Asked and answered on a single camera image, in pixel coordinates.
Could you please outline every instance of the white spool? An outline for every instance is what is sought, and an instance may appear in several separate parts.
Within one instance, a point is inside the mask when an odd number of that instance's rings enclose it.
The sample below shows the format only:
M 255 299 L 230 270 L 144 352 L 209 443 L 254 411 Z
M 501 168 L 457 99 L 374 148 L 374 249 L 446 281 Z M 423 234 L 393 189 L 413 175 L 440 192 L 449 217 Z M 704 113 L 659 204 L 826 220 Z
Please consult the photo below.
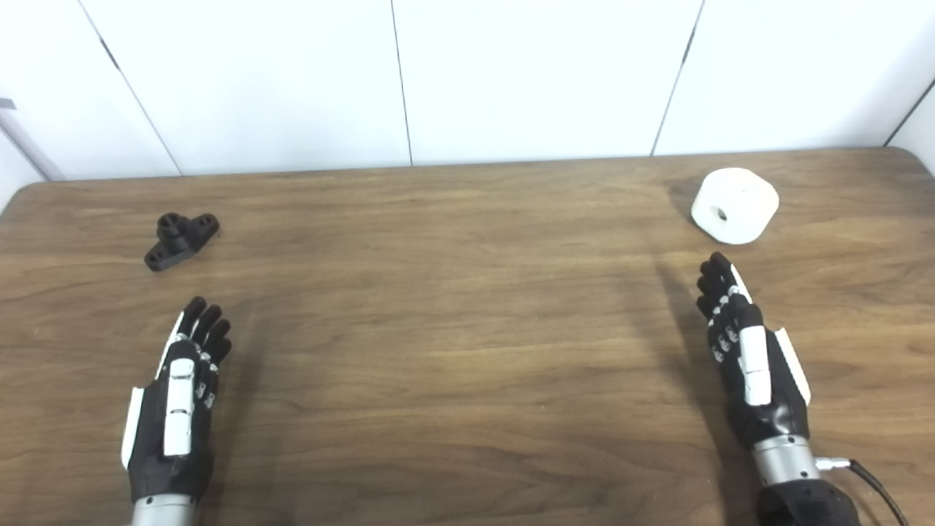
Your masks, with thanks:
M 701 183 L 692 219 L 722 243 L 744 244 L 763 233 L 778 209 L 772 184 L 746 168 L 721 168 Z

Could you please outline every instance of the metal wrist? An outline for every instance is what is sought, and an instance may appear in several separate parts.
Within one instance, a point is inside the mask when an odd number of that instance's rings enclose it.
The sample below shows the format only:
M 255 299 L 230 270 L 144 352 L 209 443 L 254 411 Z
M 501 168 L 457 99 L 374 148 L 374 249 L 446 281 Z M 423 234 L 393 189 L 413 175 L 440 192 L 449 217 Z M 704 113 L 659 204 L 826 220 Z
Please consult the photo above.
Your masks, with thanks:
M 133 506 L 131 526 L 193 526 L 194 497 L 178 493 L 152 495 Z
M 821 478 L 809 441 L 803 436 L 787 434 L 757 442 L 753 453 L 764 486 Z

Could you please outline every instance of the white wall panel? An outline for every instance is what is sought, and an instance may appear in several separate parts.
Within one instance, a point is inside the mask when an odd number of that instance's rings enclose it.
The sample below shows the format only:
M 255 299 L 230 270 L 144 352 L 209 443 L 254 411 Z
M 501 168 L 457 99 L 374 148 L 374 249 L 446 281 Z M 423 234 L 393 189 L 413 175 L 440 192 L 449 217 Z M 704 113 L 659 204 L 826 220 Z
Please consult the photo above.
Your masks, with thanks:
M 396 0 L 416 165 L 647 155 L 698 0 Z
M 890 146 L 899 146 L 914 153 L 928 171 L 935 174 L 935 89 L 922 99 Z
M 0 130 L 0 211 L 16 191 L 30 183 L 42 181 L 31 164 Z
M 182 173 L 408 165 L 388 0 L 85 0 Z
M 882 146 L 933 50 L 935 2 L 708 0 L 655 153 Z
M 0 6 L 0 120 L 54 179 L 178 175 L 75 0 Z

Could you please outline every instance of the mounting hole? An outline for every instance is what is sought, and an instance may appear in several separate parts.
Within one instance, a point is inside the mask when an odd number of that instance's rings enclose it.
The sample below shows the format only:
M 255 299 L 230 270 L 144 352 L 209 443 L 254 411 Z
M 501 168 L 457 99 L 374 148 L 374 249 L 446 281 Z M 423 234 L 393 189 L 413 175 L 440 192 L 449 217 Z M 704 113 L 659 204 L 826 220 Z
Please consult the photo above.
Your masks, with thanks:
M 166 215 L 159 218 L 159 226 L 170 227 L 179 222 L 179 215 L 177 213 L 167 213 Z

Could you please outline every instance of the black 3d-printed part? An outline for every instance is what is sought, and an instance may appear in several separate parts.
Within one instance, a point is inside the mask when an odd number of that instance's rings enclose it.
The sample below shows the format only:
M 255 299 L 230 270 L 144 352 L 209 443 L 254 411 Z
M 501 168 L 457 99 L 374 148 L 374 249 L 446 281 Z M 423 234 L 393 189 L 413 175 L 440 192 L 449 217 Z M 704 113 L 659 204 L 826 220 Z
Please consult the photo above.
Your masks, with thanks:
M 197 254 L 219 227 L 218 218 L 210 213 L 189 219 L 169 212 L 156 222 L 159 242 L 146 253 L 143 261 L 153 272 L 178 265 Z

